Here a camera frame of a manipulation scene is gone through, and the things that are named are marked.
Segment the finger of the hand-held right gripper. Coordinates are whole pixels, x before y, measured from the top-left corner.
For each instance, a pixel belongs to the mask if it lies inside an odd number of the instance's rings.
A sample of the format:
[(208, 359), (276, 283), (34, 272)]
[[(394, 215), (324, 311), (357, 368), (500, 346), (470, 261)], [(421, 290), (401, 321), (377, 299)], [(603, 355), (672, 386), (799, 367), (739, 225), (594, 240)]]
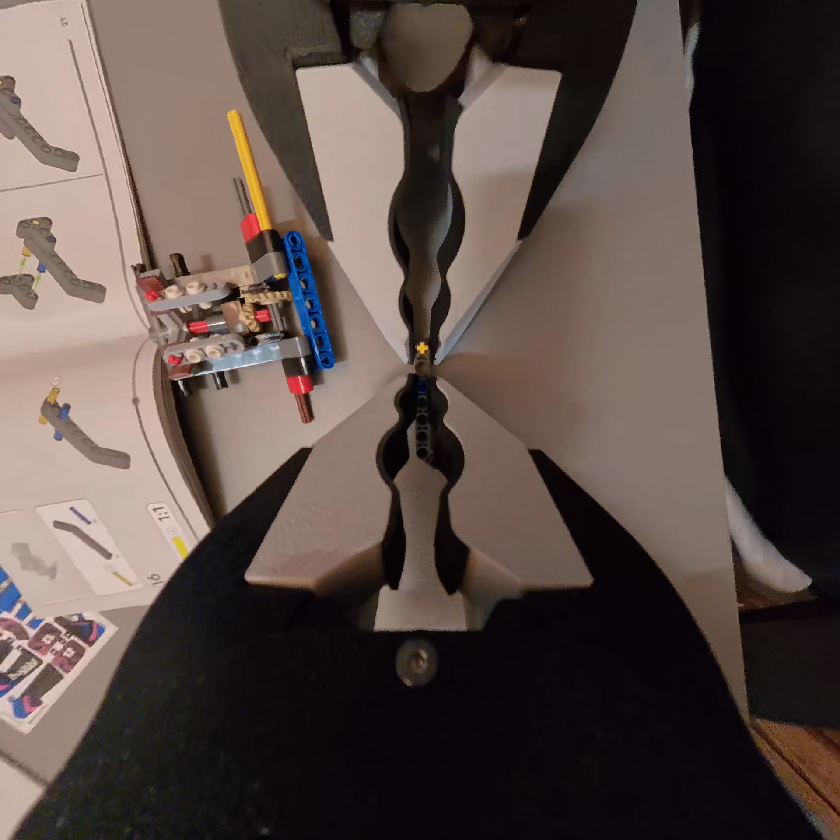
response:
[(359, 62), (296, 73), (327, 210), (331, 251), (376, 327), (408, 362), (394, 200), (406, 169), (397, 101)]
[(436, 265), (438, 301), (448, 309), (437, 329), (435, 362), (455, 347), (520, 247), (520, 228), (543, 148), (561, 73), (470, 61), (444, 129), (452, 181), (433, 202), (427, 248)]

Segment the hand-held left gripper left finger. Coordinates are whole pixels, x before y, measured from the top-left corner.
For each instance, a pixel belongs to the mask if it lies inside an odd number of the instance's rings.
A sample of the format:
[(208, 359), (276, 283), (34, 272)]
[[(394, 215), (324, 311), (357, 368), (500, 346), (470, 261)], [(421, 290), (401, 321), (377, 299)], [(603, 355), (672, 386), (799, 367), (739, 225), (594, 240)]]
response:
[(403, 487), (387, 471), (385, 441), (395, 434), (399, 473), (410, 461), (398, 377), (311, 448), (260, 544), (248, 583), (297, 589), (350, 613), (377, 601), (380, 631), (422, 626), (422, 490), (409, 467)]

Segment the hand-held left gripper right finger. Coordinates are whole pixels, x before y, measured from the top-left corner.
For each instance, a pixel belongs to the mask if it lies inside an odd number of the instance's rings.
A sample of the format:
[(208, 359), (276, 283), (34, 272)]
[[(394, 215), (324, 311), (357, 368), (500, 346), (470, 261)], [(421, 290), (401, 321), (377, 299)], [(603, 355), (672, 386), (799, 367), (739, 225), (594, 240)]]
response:
[(422, 629), (478, 629), (501, 601), (593, 579), (526, 445), (433, 377), (422, 490)]

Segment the dark grey lego beam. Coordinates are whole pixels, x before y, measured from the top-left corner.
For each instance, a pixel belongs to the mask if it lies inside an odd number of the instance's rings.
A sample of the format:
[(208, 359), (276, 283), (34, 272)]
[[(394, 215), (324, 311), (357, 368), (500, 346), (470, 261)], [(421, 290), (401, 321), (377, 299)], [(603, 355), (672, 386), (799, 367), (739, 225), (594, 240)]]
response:
[(434, 451), (436, 433), (434, 431), (435, 409), (433, 401), (432, 355), (429, 343), (422, 339), (415, 344), (413, 356), (414, 376), (429, 378), (429, 394), (427, 398), (417, 397), (413, 390), (414, 399), (414, 452), (415, 456), (428, 466), (434, 467)]

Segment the grey lego gear assembly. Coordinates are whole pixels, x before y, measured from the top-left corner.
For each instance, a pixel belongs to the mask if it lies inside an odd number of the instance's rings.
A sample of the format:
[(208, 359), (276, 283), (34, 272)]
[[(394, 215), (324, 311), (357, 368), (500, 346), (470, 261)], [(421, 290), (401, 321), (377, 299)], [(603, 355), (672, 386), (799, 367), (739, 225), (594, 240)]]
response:
[(336, 362), (319, 289), (303, 235), (273, 225), (242, 115), (230, 110), (227, 121), (243, 174), (234, 188), (246, 263), (195, 273), (174, 253), (172, 278), (136, 265), (135, 286), (178, 392), (208, 382), (222, 390), (232, 372), (278, 364), (301, 422), (310, 424), (317, 377)]

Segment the lego instruction booklet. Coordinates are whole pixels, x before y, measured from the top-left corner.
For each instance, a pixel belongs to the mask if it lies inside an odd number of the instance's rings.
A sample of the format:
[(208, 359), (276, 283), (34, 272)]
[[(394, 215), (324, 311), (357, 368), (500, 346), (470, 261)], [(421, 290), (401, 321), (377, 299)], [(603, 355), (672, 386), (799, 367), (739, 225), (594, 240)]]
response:
[(3, 4), (1, 36), (2, 579), (50, 610), (146, 606), (210, 522), (88, 3)]

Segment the white cloth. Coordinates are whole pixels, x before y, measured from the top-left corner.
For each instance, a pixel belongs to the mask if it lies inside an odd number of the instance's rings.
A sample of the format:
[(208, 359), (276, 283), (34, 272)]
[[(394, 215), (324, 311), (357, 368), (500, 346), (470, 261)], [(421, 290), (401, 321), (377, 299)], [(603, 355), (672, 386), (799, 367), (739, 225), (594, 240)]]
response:
[(730, 538), (749, 577), (778, 593), (805, 592), (812, 578), (766, 539), (728, 478), (724, 478), (724, 492)]

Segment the person's black garment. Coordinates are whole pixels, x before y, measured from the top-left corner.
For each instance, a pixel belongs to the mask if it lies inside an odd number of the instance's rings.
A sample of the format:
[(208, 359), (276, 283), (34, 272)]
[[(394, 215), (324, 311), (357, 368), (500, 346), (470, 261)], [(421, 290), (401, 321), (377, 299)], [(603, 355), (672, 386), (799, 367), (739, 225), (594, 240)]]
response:
[(766, 539), (838, 601), (839, 3), (693, 5), (724, 475)]

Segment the colourful sticker sheet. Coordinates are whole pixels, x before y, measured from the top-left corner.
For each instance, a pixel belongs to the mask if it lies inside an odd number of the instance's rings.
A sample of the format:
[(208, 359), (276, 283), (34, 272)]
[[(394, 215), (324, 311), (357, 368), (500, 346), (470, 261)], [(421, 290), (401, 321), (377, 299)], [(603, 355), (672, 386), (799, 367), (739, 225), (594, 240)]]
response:
[(39, 614), (1, 569), (1, 720), (30, 733), (114, 638), (103, 615)]

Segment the black chair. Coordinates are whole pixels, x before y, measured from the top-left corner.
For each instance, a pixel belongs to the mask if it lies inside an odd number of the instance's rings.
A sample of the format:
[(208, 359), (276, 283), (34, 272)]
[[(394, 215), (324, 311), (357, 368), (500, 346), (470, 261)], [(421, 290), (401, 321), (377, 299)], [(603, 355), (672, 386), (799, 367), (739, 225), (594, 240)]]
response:
[(839, 604), (812, 599), (739, 614), (754, 718), (839, 729)]

